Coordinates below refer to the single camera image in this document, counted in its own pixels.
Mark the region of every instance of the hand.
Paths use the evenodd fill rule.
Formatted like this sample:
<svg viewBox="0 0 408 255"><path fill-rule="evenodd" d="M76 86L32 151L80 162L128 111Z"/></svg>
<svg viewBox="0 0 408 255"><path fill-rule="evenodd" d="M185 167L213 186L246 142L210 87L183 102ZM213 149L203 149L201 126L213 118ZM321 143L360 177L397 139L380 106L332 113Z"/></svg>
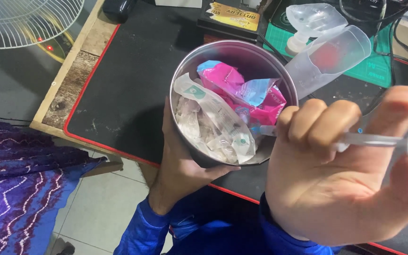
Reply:
<svg viewBox="0 0 408 255"><path fill-rule="evenodd" d="M237 166L226 165L208 169L200 167L180 140L173 121L169 100L166 98L162 127L165 137L163 159L149 192L150 207L159 215L168 213L177 201L218 177L240 169Z"/></svg>
<svg viewBox="0 0 408 255"><path fill-rule="evenodd" d="M381 187L393 148L351 145L336 153L343 132L357 130L359 107L311 99L278 117L278 138L268 166L266 199L273 219L294 237L338 246L383 241L408 224L408 155ZM390 88L363 130L404 136L408 87Z"/></svg>

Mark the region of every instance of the electric fan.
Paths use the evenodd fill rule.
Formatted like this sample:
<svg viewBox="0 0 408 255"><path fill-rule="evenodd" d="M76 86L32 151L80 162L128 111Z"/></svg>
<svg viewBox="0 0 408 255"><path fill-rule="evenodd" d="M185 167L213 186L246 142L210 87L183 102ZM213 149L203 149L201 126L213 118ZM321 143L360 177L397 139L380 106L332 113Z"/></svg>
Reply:
<svg viewBox="0 0 408 255"><path fill-rule="evenodd" d="M83 4L84 0L0 0L0 49L39 44L47 53L52 51L45 41L65 32ZM68 33L62 37L73 44Z"/></svg>

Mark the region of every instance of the blue sleeve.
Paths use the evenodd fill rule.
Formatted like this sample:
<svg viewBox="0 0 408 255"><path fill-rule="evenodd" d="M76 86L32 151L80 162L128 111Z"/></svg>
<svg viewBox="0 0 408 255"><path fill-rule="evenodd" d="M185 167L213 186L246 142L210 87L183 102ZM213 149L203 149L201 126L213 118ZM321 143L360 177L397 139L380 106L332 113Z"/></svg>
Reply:
<svg viewBox="0 0 408 255"><path fill-rule="evenodd" d="M265 194L262 195L260 201L260 222L267 245L275 254L333 255L341 249L341 247L321 246L311 241L300 241L287 234L273 220Z"/></svg>
<svg viewBox="0 0 408 255"><path fill-rule="evenodd" d="M159 255L169 228L169 216L157 215L147 198L138 204L113 255Z"/></svg>

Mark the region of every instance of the purple patterned cloth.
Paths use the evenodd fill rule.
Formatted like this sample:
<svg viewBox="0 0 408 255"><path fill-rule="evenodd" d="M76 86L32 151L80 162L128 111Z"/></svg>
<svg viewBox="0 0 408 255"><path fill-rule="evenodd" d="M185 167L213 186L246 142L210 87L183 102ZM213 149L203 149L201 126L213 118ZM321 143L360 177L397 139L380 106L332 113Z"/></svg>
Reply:
<svg viewBox="0 0 408 255"><path fill-rule="evenodd" d="M0 122L0 255L42 255L79 178L105 160Z"/></svg>

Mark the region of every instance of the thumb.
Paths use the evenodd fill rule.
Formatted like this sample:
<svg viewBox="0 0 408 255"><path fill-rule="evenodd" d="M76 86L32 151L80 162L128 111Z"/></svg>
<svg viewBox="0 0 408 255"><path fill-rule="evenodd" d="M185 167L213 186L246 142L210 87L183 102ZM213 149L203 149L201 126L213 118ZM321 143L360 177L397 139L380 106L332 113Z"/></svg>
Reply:
<svg viewBox="0 0 408 255"><path fill-rule="evenodd" d="M370 201L377 224L372 228L372 241L392 238L408 224L408 156L403 155L393 166L390 183Z"/></svg>
<svg viewBox="0 0 408 255"><path fill-rule="evenodd" d="M210 179L215 180L231 171L237 171L240 169L241 168L239 166L218 165L212 168L207 168L205 171Z"/></svg>

